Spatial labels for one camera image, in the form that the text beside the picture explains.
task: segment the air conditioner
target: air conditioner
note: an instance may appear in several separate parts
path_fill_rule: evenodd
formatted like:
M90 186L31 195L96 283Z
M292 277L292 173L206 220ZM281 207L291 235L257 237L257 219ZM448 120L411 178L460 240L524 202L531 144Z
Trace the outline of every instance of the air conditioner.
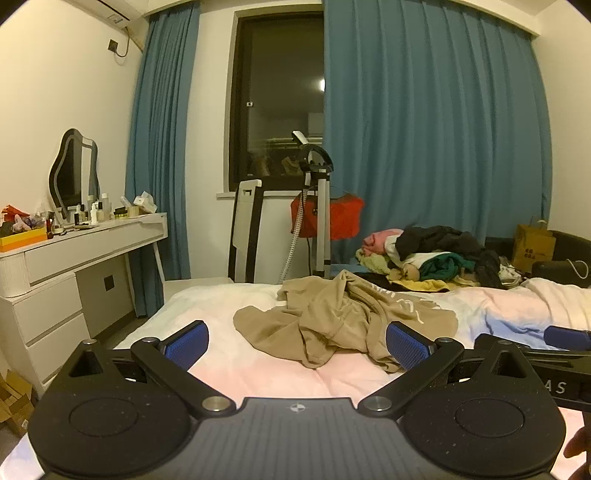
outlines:
M67 0L71 4L102 18L116 28L125 28L141 18L148 0ZM138 10L145 4L144 11Z

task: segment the bed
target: bed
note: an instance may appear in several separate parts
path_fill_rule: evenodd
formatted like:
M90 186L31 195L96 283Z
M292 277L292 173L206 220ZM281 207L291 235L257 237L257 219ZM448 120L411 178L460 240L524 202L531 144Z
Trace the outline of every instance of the bed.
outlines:
M271 357L254 349L233 327L234 313L247 305L268 310L281 305L278 286L225 284L192 287L177 293L154 317L130 334L118 348L146 336L165 338L196 319L210 332L206 354L190 373L223 391L240 405L245 397L350 397L355 405L400 375L387 374L361 353L337 353L315 370L298 362ZM591 329L591 290L558 285L542 278L509 291L463 288L449 293L415 294L453 310L459 322L456 339L471 348L480 333L510 338L545 348L549 325ZM563 410L567 438L582 426L579 412ZM566 480L584 460L562 455L553 469ZM0 480L33 480L41 468L25 436L0 466Z

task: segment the vanity table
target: vanity table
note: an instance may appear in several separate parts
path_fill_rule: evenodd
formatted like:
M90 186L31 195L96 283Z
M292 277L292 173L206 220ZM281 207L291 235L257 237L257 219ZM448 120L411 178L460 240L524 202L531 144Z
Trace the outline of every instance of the vanity table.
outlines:
M0 349L11 368L42 395L90 336L76 272L152 244L163 278L156 242L166 237L167 215L154 213L0 253Z

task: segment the beige shirt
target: beige shirt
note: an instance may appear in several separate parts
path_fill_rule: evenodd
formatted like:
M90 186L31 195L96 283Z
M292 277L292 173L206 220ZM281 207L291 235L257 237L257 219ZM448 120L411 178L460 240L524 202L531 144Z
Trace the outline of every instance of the beige shirt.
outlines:
M238 310L234 326L257 350L308 368L324 365L345 349L367 353L395 372L399 365L386 347L386 328L395 320L431 340L457 331L456 315L435 302L384 290L346 270L333 280L288 280L278 296L287 306Z

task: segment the finger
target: finger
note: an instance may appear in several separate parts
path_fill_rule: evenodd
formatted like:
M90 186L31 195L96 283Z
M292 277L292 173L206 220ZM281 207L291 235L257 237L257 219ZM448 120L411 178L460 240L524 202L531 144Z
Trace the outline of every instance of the finger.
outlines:
M585 463L584 465L581 465L579 468L577 468L574 473L569 477L569 480L585 480L585 477L587 475L587 469L589 467L587 467L587 464Z
M587 450L587 431L585 427L579 429L564 447L564 456L571 458Z

